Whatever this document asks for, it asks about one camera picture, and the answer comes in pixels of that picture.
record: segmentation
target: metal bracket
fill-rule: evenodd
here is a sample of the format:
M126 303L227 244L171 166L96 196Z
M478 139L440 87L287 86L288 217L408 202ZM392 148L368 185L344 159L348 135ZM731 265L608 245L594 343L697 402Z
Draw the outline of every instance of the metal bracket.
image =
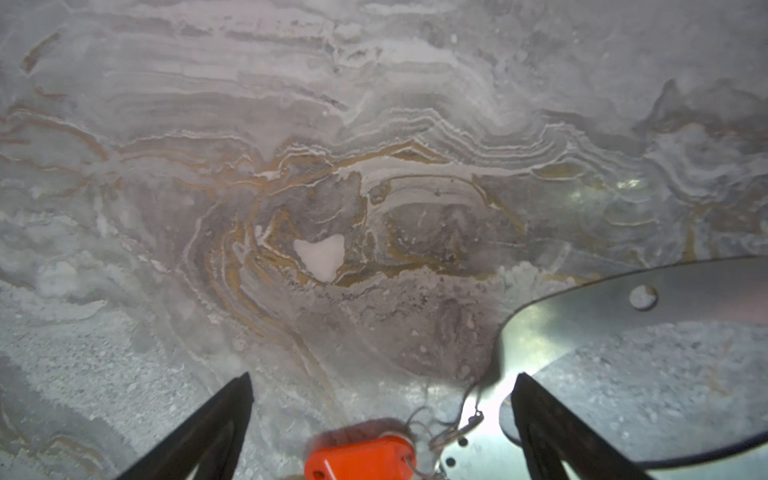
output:
M629 303L637 286L658 295L653 308ZM493 367L472 388L456 426L477 412L483 421L459 442L447 445L440 466L449 480L529 480L519 439L499 424L502 402L520 373L533 375L546 365L602 336L663 323L732 322L768 325L768 257L669 266L619 276L552 296L519 310L502 329ZM659 480L733 480L768 472L764 438L744 442L738 451L709 452L695 459L671 459L649 472ZM716 462L704 459L720 458Z

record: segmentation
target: orange tag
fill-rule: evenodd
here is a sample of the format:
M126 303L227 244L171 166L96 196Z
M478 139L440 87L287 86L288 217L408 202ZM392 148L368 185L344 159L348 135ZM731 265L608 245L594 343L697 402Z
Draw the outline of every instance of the orange tag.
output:
M306 480L410 480L416 467L413 446L398 436L314 452L306 461Z

